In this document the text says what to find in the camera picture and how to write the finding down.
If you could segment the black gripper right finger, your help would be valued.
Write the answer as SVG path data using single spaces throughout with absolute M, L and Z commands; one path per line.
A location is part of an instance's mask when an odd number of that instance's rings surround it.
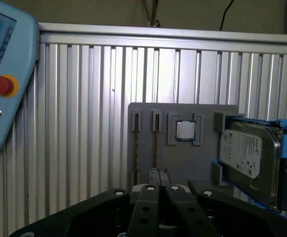
M 174 185 L 167 169 L 159 169 L 175 216 L 188 237 L 287 237 L 287 218 L 217 190 L 193 194 Z

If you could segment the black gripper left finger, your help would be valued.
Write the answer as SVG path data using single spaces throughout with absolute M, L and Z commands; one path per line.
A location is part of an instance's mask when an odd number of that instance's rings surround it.
M 159 231 L 160 169 L 132 190 L 113 188 L 20 228 L 13 237 L 155 237 Z

